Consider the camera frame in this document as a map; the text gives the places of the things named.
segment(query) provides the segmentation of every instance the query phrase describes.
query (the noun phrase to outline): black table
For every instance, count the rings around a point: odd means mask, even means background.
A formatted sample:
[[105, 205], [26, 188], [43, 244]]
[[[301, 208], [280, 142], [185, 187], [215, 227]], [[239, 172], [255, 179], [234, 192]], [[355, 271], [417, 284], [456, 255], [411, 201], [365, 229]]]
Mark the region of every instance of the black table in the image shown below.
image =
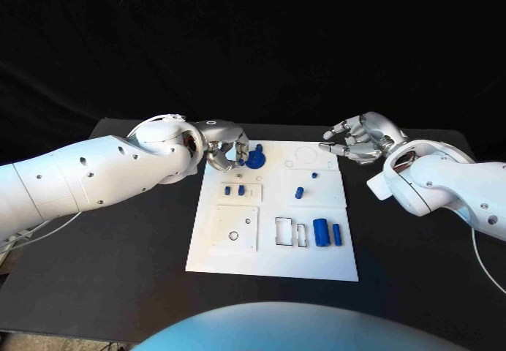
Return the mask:
[[[139, 121], [102, 120], [92, 133], [124, 136]], [[242, 125], [252, 140], [320, 140], [324, 127]], [[407, 130], [470, 153], [454, 131]], [[339, 160], [359, 282], [185, 272], [205, 163], [199, 174], [123, 203], [82, 213], [28, 247], [0, 290], [0, 328], [140, 342], [192, 315], [252, 301], [337, 306], [398, 321], [474, 350], [497, 350], [506, 295], [473, 253], [470, 228], [438, 210], [422, 218], [366, 180], [381, 162]], [[483, 261], [506, 286], [506, 243], [477, 233]]]

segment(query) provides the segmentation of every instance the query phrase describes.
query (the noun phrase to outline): blue object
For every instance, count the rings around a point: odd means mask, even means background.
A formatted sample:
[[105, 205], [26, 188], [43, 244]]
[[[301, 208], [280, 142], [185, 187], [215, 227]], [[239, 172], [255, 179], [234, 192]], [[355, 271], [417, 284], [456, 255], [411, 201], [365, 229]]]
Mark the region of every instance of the blue object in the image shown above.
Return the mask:
[[330, 245], [330, 235], [329, 235], [327, 220], [323, 218], [314, 219], [313, 228], [314, 228], [316, 245], [317, 246], [329, 246]]
[[264, 148], [261, 147], [261, 144], [257, 144], [255, 149], [250, 152], [248, 155], [248, 161], [245, 162], [245, 165], [254, 170], [257, 170], [265, 164], [265, 155], [262, 151]]
[[303, 198], [303, 193], [304, 193], [304, 188], [300, 186], [297, 188], [297, 192], [296, 192], [296, 199], [301, 199]]
[[434, 335], [362, 312], [293, 302], [242, 303], [203, 312], [136, 351], [464, 351]]
[[339, 224], [332, 225], [332, 231], [335, 232], [335, 242], [336, 246], [342, 246], [343, 242], [340, 240], [340, 229], [339, 229]]

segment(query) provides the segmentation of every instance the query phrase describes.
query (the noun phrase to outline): robotic hand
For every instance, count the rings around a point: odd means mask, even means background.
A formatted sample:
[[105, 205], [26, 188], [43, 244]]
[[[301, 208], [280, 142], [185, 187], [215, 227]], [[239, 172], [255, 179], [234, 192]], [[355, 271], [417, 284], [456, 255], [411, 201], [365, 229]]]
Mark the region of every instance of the robotic hand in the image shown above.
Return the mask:
[[[226, 151], [235, 143], [237, 159]], [[248, 137], [228, 121], [195, 125], [180, 115], [147, 119], [126, 139], [100, 137], [0, 167], [0, 242], [51, 219], [113, 205], [196, 174], [206, 153], [228, 171], [248, 160]]]
[[506, 163], [474, 163], [461, 150], [431, 140], [414, 140], [375, 112], [336, 124], [327, 140], [348, 131], [346, 146], [320, 143], [320, 148], [361, 165], [384, 155], [382, 172], [368, 181], [381, 200], [394, 195], [417, 216], [440, 207], [457, 213], [480, 232], [506, 240]]

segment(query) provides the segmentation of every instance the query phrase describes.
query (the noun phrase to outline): black tabletop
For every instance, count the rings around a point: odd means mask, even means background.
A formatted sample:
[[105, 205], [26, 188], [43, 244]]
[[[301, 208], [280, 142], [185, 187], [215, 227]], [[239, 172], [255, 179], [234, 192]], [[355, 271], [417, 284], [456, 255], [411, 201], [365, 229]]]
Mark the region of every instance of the black tabletop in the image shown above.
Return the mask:
[[[137, 123], [104, 119], [92, 137], [124, 136]], [[326, 127], [242, 126], [252, 140], [317, 141], [326, 131]], [[472, 153], [459, 132], [405, 132]], [[470, 228], [448, 210], [417, 217], [394, 198], [376, 199], [366, 180], [381, 164], [361, 167], [339, 160], [359, 282], [185, 272], [202, 162], [198, 175], [82, 213], [58, 234], [28, 247], [0, 290], [0, 328], [140, 342], [218, 307], [294, 301], [366, 312], [473, 350], [497, 350], [506, 332], [506, 295], [480, 269]], [[477, 246], [505, 286], [506, 243], [477, 233]]]

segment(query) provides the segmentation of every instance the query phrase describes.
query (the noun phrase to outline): small blue block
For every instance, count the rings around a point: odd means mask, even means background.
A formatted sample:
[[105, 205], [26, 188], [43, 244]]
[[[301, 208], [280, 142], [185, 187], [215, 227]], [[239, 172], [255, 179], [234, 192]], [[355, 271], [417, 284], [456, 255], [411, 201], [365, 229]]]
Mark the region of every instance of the small blue block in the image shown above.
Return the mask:
[[300, 186], [297, 188], [296, 199], [301, 199], [303, 198], [303, 193], [304, 193], [304, 188]]
[[339, 224], [333, 224], [332, 225], [332, 230], [335, 232], [335, 242], [336, 242], [336, 246], [342, 246], [343, 242], [340, 240], [340, 229], [339, 229]]

